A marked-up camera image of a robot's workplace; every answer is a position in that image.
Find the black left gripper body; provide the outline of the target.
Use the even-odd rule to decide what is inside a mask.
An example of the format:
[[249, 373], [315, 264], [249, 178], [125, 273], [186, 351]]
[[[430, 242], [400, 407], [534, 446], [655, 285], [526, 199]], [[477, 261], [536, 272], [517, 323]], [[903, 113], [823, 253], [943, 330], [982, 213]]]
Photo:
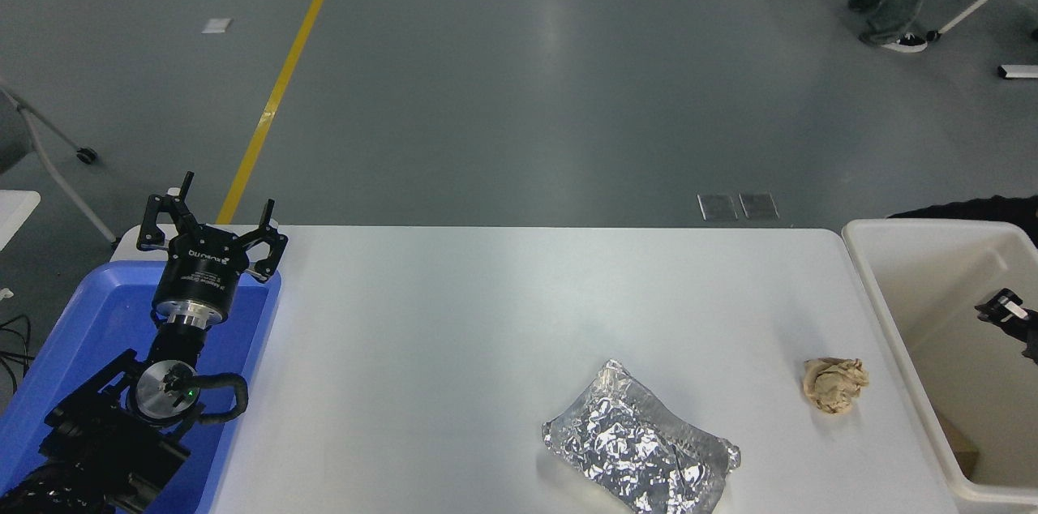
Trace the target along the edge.
[[170, 241], [168, 260], [152, 300], [159, 315], [189, 302], [212, 315], [228, 315], [238, 279], [247, 267], [245, 251], [236, 245], [238, 235], [207, 226], [199, 236], [181, 233]]

